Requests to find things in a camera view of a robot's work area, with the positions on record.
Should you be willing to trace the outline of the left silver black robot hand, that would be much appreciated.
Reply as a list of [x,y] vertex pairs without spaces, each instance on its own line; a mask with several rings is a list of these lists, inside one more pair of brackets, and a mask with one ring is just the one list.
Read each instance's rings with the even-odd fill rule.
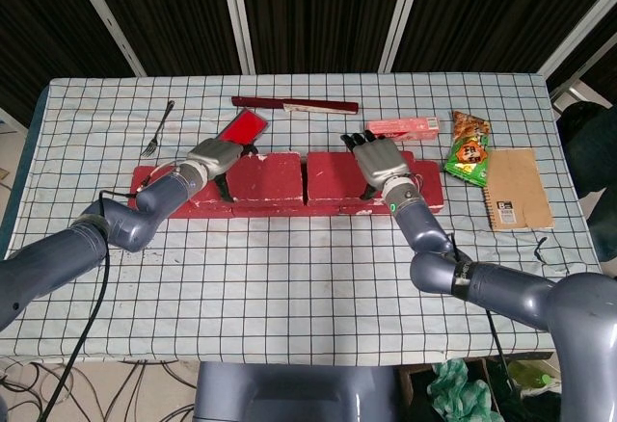
[[243,156],[257,154],[254,144],[241,145],[218,138],[209,138],[196,145],[181,166],[193,168],[201,178],[201,187],[214,182],[220,197],[234,203],[227,182],[228,170]]

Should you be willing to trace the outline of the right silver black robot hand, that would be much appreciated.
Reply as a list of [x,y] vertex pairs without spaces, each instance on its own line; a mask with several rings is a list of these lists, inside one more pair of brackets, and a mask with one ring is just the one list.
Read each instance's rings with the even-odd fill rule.
[[408,163],[392,139],[376,136],[370,130],[342,134],[340,139],[353,154],[365,179],[361,200],[370,200],[378,192],[385,196],[398,185],[412,184]]

